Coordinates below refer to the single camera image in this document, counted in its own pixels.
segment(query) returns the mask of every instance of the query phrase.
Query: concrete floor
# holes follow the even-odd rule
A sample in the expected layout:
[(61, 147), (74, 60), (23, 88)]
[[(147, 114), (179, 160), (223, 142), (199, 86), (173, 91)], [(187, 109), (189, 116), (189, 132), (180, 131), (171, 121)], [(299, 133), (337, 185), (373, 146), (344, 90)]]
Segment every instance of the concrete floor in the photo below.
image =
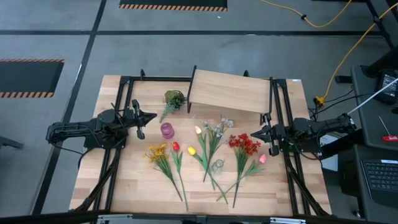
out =
[[(100, 0), (2, 0), (2, 30), (91, 30)], [(129, 11), (107, 0), (99, 30), (316, 30), (293, 12), (257, 0), (228, 1), (228, 12)], [(343, 2), (278, 0), (308, 14), (322, 24), (331, 19)], [(373, 1), (377, 12), (387, 9)], [(372, 23), (365, 4), (352, 3), (324, 30), (366, 30)], [(384, 21), (393, 42), (398, 43), (396, 21)], [(0, 151), (0, 217), (27, 215), (45, 168), (50, 146), (45, 141), (48, 125), (60, 121), (88, 43), (88, 35), (0, 35), (0, 58), (64, 58), (65, 66), (51, 99), (0, 99), (0, 135), (25, 144), (22, 150)], [(192, 67), (252, 77), (302, 79), (308, 106), (324, 94), (335, 67), (359, 37), (241, 36), (241, 35), (97, 35), (89, 57), (72, 121), (89, 120), (103, 75), (190, 76)], [(380, 37), (368, 37), (340, 70), (349, 75), (352, 65), (369, 64), (388, 51)], [(350, 90), (333, 84), (329, 98)], [(354, 100), (320, 115), (332, 118), (355, 106)], [(82, 139), (64, 146), (80, 151)], [(78, 155), (61, 152), (44, 213), (65, 212), (77, 175)], [(333, 214), (354, 218), (353, 198), (341, 194), (333, 174), (325, 173)]]

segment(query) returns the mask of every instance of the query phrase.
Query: keyboard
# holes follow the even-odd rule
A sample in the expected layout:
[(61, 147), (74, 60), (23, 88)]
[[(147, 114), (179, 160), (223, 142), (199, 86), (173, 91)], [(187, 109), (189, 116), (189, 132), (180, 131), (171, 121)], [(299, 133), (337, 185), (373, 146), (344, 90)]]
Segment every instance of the keyboard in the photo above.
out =
[(398, 208), (398, 161), (367, 159), (361, 165), (372, 201)]

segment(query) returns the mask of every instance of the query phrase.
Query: white cable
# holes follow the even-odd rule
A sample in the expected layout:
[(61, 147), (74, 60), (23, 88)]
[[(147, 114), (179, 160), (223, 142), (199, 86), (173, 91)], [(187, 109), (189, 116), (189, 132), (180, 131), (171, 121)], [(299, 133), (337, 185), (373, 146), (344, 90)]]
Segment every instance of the white cable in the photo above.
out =
[(398, 78), (396, 78), (392, 83), (386, 85), (385, 87), (383, 87), (381, 90), (377, 91), (375, 94), (373, 94), (371, 97), (369, 97), (367, 100), (365, 100), (365, 102), (361, 103), (360, 105), (358, 105), (357, 107), (355, 107), (353, 110), (351, 110), (350, 112), (348, 112), (348, 115), (351, 114), (352, 112), (356, 111), (358, 108), (360, 108), (361, 106), (363, 106), (365, 103), (367, 103), (369, 100), (373, 99), (377, 94), (379, 94), (380, 92), (384, 91), (386, 88), (389, 88), (392, 84), (394, 84), (395, 82), (398, 81)]

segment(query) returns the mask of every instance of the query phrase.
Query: red handle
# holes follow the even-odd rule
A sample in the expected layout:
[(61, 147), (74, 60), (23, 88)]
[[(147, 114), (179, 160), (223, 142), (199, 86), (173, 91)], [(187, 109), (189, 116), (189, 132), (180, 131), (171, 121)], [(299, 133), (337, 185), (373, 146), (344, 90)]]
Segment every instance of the red handle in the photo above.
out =
[(383, 136), (382, 139), (387, 142), (398, 142), (398, 136)]

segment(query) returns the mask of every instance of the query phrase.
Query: yellow cable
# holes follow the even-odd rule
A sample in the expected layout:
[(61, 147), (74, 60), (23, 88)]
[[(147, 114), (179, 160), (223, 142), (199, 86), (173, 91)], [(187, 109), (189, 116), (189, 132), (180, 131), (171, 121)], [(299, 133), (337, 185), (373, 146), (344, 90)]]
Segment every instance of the yellow cable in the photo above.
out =
[[(260, 0), (260, 1), (262, 1), (262, 2), (264, 2), (264, 3), (267, 3), (267, 4), (270, 4), (271, 6), (281, 7), (282, 9), (288, 9), (288, 10), (290, 10), (290, 11), (294, 11), (294, 12), (297, 13), (298, 15), (303, 16), (303, 14), (302, 14), (301, 12), (298, 12), (296, 9), (292, 9), (291, 7), (281, 6), (281, 5), (278, 5), (278, 4), (275, 4), (275, 3), (272, 3), (272, 2), (266, 1), (266, 0)], [(318, 25), (314, 25), (314, 24), (313, 24), (312, 22), (310, 22), (306, 17), (305, 17), (304, 19), (305, 19), (305, 21), (306, 21), (308, 24), (310, 24), (311, 26), (313, 26), (313, 27), (315, 27), (315, 28), (324, 28), (324, 27), (328, 26), (329, 24), (331, 24), (332, 22), (334, 22), (334, 21), (341, 15), (341, 13), (343, 13), (344, 10), (346, 10), (346, 8), (347, 8), (348, 5), (351, 3), (351, 1), (353, 1), (353, 0), (349, 0), (349, 1), (347, 2), (346, 6), (344, 6), (344, 8), (343, 8), (331, 21), (327, 22), (326, 24), (323, 24), (323, 25), (318, 26)]]
[[(391, 6), (389, 9), (387, 9), (383, 14), (381, 14), (381, 16), (379, 17), (380, 19), (383, 18), (389, 11), (391, 11), (394, 7), (398, 6), (398, 3), (395, 3), (393, 6)], [(342, 59), (342, 61), (340, 62), (340, 64), (337, 66), (335, 72), (333, 73), (333, 75), (330, 78), (329, 84), (328, 84), (328, 88), (326, 89), (326, 93), (323, 97), (319, 97), (317, 96), (316, 99), (318, 101), (318, 104), (323, 105), (325, 103), (325, 98), (328, 96), (329, 94), (329, 89), (331, 87), (331, 84), (333, 82), (333, 79), (335, 77), (335, 75), (337, 74), (337, 71), (340, 69), (340, 67), (342, 66), (342, 64), (344, 63), (344, 61), (347, 59), (347, 57), (350, 55), (350, 53), (356, 48), (356, 46), (358, 46), (359, 43), (361, 43), (361, 41), (364, 39), (364, 37), (366, 36), (366, 34), (369, 33), (369, 31), (371, 29), (373, 29), (373, 27), (376, 24), (372, 24), (369, 29), (362, 35), (362, 37), (357, 41), (357, 43), (348, 51), (348, 53), (344, 56), (344, 58)]]

